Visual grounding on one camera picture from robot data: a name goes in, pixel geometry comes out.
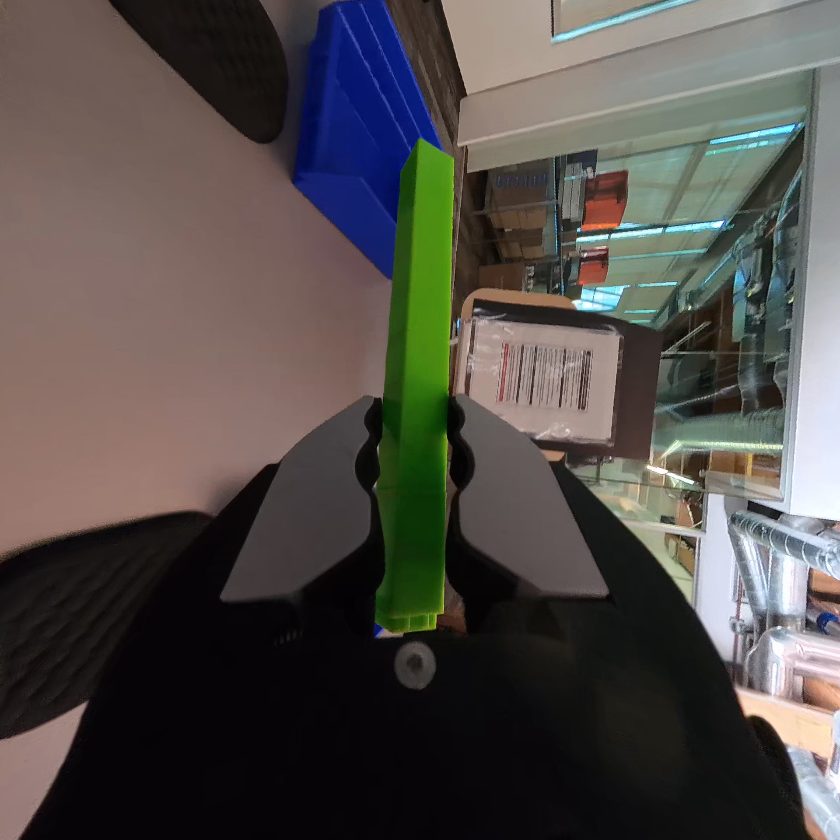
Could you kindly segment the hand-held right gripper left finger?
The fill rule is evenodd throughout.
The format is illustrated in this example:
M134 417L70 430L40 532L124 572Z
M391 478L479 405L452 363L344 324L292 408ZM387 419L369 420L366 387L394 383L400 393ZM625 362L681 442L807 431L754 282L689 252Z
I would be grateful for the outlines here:
M375 483L382 400L363 396L279 462L220 593L229 606L272 605L300 629L372 634L384 577Z

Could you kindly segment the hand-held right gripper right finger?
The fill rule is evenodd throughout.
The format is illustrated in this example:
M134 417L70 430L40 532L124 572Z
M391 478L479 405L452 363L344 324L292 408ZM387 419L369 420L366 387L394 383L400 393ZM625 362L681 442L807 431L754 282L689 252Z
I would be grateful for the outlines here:
M610 590L539 447L466 395L450 399L455 496L446 574L478 632L498 605L594 601Z

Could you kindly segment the long green block bar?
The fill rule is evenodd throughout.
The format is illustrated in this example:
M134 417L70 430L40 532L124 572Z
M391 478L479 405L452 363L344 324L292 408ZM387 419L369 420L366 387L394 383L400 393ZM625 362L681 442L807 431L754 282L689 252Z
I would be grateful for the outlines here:
M419 139L400 178L376 496L385 572L375 621L434 629L444 610L454 160Z

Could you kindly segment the blue plastic bin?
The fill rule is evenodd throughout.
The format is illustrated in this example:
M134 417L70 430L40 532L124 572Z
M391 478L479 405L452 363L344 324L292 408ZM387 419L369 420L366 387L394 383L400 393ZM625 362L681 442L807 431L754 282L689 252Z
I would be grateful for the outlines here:
M385 2L319 11L304 93L292 181L391 279L402 169L443 145Z

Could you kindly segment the document display board with stand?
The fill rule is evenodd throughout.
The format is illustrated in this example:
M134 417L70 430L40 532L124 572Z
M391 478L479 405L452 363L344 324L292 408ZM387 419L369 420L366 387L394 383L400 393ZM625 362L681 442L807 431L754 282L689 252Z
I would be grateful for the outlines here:
M660 332L565 297L480 288L462 307L453 392L545 453L646 459Z

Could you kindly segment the bundle of silver ducts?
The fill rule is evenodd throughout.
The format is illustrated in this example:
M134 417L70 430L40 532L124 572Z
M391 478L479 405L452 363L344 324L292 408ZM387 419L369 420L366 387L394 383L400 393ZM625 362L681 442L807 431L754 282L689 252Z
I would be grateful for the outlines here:
M778 519L741 510L731 514L728 534L752 613L753 643L746 654L745 684L772 697L800 701L803 678L771 663L776 630L803 633L810 573L838 577L837 532L821 519L783 514Z

